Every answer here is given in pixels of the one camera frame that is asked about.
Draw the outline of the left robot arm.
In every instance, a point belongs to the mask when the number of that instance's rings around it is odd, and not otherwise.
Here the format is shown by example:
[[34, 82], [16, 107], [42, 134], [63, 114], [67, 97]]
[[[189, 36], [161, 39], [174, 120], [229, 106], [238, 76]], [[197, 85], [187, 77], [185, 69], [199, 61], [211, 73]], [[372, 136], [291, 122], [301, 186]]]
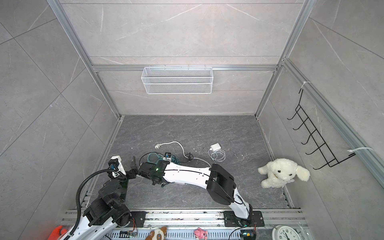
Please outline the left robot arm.
[[[93, 177], [108, 173], [110, 180], [99, 190], [99, 196], [82, 211], [80, 195], [84, 186]], [[136, 220], [125, 204], [129, 173], [116, 168], [108, 168], [92, 173], [80, 184], [76, 193], [77, 218], [74, 226], [60, 240], [100, 240], [116, 227], [132, 225]]]

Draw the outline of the white charger with white cable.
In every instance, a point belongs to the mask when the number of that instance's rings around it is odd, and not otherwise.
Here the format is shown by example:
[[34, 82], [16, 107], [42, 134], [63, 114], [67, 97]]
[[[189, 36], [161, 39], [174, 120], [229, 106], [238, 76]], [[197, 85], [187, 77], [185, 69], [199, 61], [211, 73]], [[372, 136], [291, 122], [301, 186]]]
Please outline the white charger with white cable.
[[220, 150], [220, 149], [221, 149], [221, 146], [220, 146], [219, 143], [213, 144], [213, 145], [211, 145], [211, 147], [210, 147], [210, 151], [212, 151], [212, 152], [216, 152], [216, 151], [218, 151], [218, 150]]

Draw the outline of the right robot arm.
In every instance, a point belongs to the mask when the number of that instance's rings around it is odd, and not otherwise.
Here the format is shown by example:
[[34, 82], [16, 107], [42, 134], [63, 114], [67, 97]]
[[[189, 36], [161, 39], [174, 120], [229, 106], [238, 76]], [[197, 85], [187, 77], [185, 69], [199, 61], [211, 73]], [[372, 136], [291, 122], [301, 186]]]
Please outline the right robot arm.
[[151, 180], [152, 185], [168, 184], [193, 185], [207, 190], [214, 202], [229, 206], [224, 212], [225, 227], [264, 227], [264, 217], [254, 211], [251, 204], [241, 197], [234, 177], [222, 166], [213, 164], [210, 168], [194, 168], [159, 160], [157, 163], [145, 162], [137, 165], [136, 158], [131, 161], [129, 178], [136, 176]]

